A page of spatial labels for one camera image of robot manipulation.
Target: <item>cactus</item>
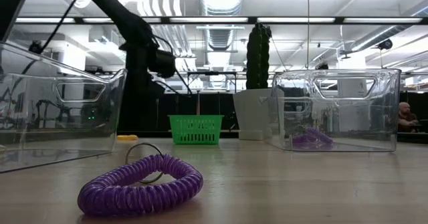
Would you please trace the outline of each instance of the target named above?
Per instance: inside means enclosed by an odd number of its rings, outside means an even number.
[[[247,44],[247,89],[268,87],[270,28],[256,23]]]

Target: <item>coiled wrist keychain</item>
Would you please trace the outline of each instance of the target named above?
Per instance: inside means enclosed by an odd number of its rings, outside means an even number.
[[[143,215],[157,213],[175,207],[193,198],[203,186],[202,174],[186,162],[163,155],[153,144],[140,143],[126,153],[126,162],[134,148],[147,145],[159,154],[144,157],[96,177],[82,187],[78,206],[87,215]],[[142,181],[154,172],[161,174],[150,181]],[[176,180],[160,185],[130,186],[136,182],[153,183],[162,174]]]

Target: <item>yellow object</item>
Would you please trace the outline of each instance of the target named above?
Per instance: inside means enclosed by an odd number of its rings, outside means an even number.
[[[128,136],[118,136],[118,140],[119,141],[133,141],[133,140],[138,140],[138,136],[136,136],[135,134],[131,134]]]

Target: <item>purple coiled keychain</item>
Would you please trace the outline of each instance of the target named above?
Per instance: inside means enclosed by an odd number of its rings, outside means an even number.
[[[153,186],[129,186],[157,171],[176,180]],[[98,216],[158,213],[193,198],[202,186],[203,177],[193,166],[168,154],[156,154],[93,179],[80,190],[78,206],[85,214]]]
[[[294,136],[293,147],[301,150],[331,150],[333,140],[312,127],[306,127],[306,133]]]

